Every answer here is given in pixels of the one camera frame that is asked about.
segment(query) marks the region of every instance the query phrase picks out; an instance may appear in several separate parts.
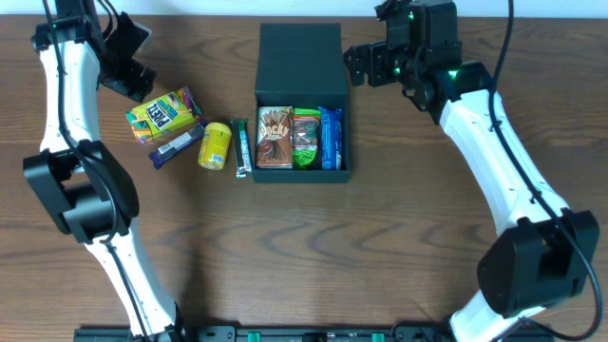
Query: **yellow can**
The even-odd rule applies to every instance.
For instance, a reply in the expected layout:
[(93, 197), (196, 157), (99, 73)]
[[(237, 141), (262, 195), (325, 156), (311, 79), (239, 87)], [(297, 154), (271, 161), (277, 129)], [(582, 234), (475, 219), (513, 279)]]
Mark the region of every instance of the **yellow can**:
[(221, 170), (226, 163), (232, 131), (223, 123), (209, 123), (205, 127), (199, 152), (199, 165), (210, 170)]

